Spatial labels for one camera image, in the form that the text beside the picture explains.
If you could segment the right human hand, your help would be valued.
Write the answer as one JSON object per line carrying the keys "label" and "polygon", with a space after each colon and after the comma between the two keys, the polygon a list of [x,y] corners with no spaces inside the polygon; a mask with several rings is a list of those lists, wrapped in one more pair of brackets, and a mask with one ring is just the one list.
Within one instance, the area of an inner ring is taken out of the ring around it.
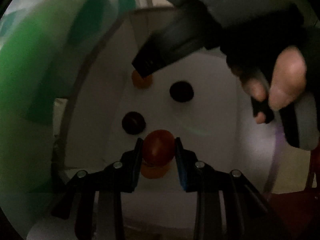
{"label": "right human hand", "polygon": [[306,63],[296,47],[282,51],[276,60],[269,90],[257,78],[241,83],[243,90],[257,101],[268,100],[273,111],[294,102],[306,87]]}

